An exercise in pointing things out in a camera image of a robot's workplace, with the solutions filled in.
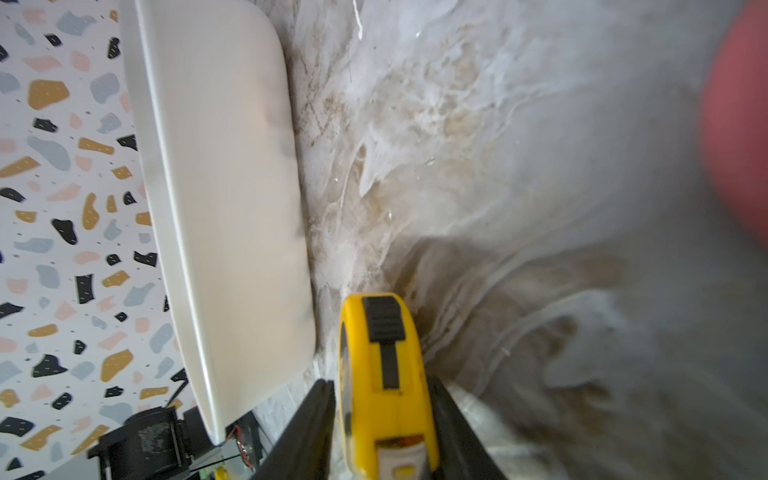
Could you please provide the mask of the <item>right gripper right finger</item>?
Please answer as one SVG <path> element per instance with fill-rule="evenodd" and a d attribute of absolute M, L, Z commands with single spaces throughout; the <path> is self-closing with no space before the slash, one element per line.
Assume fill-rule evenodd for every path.
<path fill-rule="evenodd" d="M 427 378 L 439 449 L 434 479 L 505 480 L 443 383 Z"/>

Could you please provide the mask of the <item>yellow tape measure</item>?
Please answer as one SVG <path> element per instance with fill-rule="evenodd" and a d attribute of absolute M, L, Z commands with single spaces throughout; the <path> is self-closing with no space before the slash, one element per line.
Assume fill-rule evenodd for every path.
<path fill-rule="evenodd" d="M 394 293 L 341 307 L 337 384 L 345 462 L 362 479 L 430 479 L 440 454 L 414 320 Z"/>

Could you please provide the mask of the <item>pink tape measure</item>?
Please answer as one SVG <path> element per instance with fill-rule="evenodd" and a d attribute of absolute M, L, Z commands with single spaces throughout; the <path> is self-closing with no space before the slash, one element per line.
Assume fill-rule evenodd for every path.
<path fill-rule="evenodd" d="M 712 184 L 736 218 L 767 242 L 767 3 L 749 1 L 706 82 L 700 145 Z"/>

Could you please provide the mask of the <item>white plastic storage box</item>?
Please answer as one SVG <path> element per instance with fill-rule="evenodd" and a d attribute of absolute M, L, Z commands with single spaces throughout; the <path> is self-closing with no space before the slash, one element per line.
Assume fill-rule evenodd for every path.
<path fill-rule="evenodd" d="M 217 444 L 315 351 L 286 62 L 250 1 L 122 1 L 118 13 L 170 313 Z"/>

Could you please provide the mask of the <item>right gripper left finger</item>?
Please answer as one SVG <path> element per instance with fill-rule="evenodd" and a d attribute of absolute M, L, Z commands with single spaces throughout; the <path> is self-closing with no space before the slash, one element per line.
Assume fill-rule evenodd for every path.
<path fill-rule="evenodd" d="M 328 479 L 335 410 L 334 382 L 317 380 L 251 479 Z"/>

